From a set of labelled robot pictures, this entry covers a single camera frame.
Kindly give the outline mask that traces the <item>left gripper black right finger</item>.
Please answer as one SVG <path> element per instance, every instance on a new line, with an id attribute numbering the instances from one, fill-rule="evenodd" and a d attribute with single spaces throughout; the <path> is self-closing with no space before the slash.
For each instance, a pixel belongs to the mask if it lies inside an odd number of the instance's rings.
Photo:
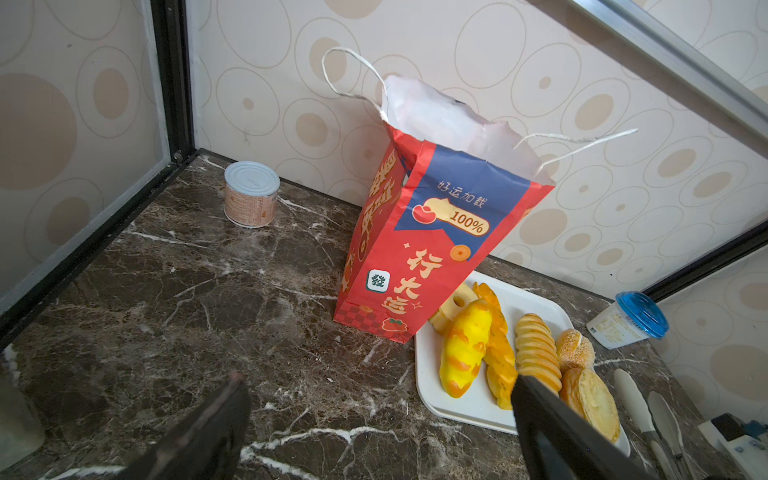
<path id="1" fill-rule="evenodd" d="M 521 375 L 511 393 L 532 479 L 650 479 L 538 379 Z"/>

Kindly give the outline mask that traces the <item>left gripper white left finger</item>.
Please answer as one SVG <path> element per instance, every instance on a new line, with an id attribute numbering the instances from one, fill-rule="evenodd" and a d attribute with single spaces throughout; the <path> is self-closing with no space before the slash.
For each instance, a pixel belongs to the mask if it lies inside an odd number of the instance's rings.
<path id="1" fill-rule="evenodd" d="M 251 412 L 245 376 L 228 380 L 159 442 L 119 472 L 121 479 L 232 479 Z"/>

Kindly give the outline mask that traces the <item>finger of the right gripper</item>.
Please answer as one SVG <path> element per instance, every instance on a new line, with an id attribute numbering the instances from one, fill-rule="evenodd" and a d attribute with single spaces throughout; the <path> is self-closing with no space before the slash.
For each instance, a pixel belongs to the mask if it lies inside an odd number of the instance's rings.
<path id="1" fill-rule="evenodd" d="M 694 479 L 695 476 L 684 453 L 680 426 L 667 401 L 661 394 L 651 391 L 648 396 L 648 407 L 657 431 L 671 451 L 681 478 Z"/>
<path id="2" fill-rule="evenodd" d="M 680 479 L 677 469 L 661 444 L 648 405 L 631 375 L 623 369 L 614 371 L 614 384 L 629 417 L 640 429 L 645 442 L 656 457 L 665 479 Z"/>

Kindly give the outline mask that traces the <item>round tan fake bun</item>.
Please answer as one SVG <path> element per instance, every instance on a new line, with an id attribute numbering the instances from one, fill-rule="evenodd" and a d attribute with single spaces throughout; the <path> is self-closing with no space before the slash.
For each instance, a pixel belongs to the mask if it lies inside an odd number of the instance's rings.
<path id="1" fill-rule="evenodd" d="M 620 436 L 618 411 L 603 380 L 591 369 L 570 368 L 562 381 L 560 398 L 608 441 L 616 443 Z"/>

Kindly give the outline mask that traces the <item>ridged oval fake bread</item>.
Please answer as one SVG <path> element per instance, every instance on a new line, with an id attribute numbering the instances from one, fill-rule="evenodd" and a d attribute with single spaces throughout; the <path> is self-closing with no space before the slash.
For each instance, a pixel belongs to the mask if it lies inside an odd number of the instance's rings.
<path id="1" fill-rule="evenodd" d="M 551 330 L 535 314 L 526 314 L 515 325 L 517 371 L 538 379 L 555 395 L 562 388 L 560 360 Z"/>

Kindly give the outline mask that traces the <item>long twisted fake bread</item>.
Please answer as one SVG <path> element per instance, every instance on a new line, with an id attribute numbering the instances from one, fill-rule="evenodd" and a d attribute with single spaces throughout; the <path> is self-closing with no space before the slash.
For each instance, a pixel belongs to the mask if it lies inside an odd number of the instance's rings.
<path id="1" fill-rule="evenodd" d="M 502 410 L 511 410 L 511 394 L 518 372 L 515 352 L 508 338 L 508 324 L 501 312 L 495 292 L 485 283 L 474 283 L 474 293 L 490 305 L 492 323 L 484 361 L 487 364 L 486 379 L 496 403 Z"/>

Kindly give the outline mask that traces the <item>yellow orange striped fake bread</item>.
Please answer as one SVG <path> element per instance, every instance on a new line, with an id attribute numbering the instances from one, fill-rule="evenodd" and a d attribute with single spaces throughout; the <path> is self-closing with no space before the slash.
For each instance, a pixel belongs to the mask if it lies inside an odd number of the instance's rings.
<path id="1" fill-rule="evenodd" d="M 469 303 L 444 335 L 439 378 L 443 390 L 460 398 L 477 377 L 492 325 L 491 307 L 483 299 Z"/>

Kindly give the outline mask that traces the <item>yellow ring shaped fake bread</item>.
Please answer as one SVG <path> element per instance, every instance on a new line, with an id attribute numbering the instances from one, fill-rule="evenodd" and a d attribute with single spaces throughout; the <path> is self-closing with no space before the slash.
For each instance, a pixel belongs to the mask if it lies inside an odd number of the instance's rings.
<path id="1" fill-rule="evenodd" d="M 478 296 L 466 284 L 461 284 L 451 296 L 439 307 L 429 319 L 430 324 L 439 335 L 443 335 L 450 327 L 453 319 Z"/>

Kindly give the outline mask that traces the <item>red paper gift bag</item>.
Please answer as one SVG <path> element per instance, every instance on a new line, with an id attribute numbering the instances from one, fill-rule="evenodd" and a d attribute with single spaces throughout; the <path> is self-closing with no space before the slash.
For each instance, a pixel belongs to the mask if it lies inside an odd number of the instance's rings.
<path id="1" fill-rule="evenodd" d="M 336 322 L 405 343 L 554 188 L 526 136 L 409 77 L 380 78 L 389 145 L 357 221 Z"/>

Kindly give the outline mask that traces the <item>small orange fake bread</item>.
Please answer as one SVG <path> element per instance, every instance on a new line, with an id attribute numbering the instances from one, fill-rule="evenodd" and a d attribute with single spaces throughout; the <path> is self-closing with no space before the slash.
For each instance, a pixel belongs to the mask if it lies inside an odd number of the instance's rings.
<path id="1" fill-rule="evenodd" d="M 571 368 L 594 368 L 594 347 L 590 340 L 576 329 L 561 333 L 556 341 L 556 351 L 562 373 Z"/>

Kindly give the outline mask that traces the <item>blue lidded white cup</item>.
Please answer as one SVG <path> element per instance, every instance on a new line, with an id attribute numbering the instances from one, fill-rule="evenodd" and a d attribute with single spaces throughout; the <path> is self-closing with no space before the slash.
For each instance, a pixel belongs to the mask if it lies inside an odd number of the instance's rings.
<path id="1" fill-rule="evenodd" d="M 658 305 L 641 292 L 626 291 L 587 323 L 589 333 L 605 348 L 617 349 L 647 339 L 662 339 L 669 324 Z"/>

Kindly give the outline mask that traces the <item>white plastic tray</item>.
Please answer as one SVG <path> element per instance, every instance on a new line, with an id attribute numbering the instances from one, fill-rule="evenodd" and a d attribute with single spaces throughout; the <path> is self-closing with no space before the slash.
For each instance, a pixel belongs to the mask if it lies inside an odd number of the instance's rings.
<path id="1" fill-rule="evenodd" d="M 514 339 L 514 326 L 525 314 L 536 314 L 548 325 L 554 336 L 573 327 L 567 313 L 555 302 L 478 271 L 472 272 L 465 283 L 486 283 L 497 294 L 501 310 L 509 324 L 508 338 Z M 482 367 L 466 394 L 455 399 L 441 386 L 438 372 L 443 349 L 443 337 L 427 324 L 415 335 L 415 373 L 419 396 L 427 409 L 447 419 L 482 428 L 516 435 L 517 425 L 511 410 L 496 404 Z"/>

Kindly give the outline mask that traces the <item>horizontal aluminium frame rail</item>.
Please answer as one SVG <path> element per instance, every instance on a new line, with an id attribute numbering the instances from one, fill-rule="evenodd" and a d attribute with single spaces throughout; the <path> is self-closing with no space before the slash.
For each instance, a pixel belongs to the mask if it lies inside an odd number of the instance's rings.
<path id="1" fill-rule="evenodd" d="M 764 1 L 535 1 L 533 7 L 767 155 Z"/>

